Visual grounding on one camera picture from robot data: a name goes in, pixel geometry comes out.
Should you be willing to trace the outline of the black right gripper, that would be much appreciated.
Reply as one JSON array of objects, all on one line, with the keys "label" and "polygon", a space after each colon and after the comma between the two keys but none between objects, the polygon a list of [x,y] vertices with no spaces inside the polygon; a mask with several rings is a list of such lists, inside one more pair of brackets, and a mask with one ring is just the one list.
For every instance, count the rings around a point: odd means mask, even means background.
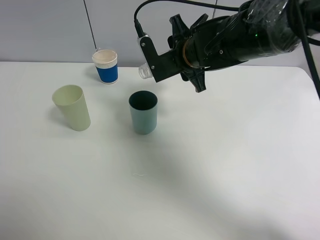
[{"label": "black right gripper", "polygon": [[185,44],[189,40],[190,29],[184,23],[180,14],[174,15],[169,19],[172,27],[172,35],[167,39],[170,51],[166,58],[167,77],[173,77],[180,74],[185,82],[190,82],[197,93],[205,91],[205,71],[203,69],[191,69],[186,63]]}]

